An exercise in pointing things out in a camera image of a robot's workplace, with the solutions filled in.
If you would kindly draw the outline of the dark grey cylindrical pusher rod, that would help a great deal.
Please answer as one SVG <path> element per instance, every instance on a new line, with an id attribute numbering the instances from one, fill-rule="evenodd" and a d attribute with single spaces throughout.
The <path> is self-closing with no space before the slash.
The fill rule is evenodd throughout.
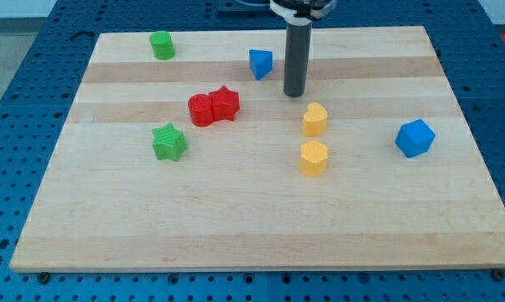
<path id="1" fill-rule="evenodd" d="M 300 97 L 305 93 L 312 23 L 288 24 L 284 59 L 284 94 Z"/>

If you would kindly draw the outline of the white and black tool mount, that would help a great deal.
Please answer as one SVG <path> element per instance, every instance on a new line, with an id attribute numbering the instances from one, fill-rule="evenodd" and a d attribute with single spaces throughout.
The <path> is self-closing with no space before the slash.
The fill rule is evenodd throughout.
<path id="1" fill-rule="evenodd" d="M 286 21 L 317 21 L 331 13 L 337 0 L 270 0 L 269 7 Z"/>

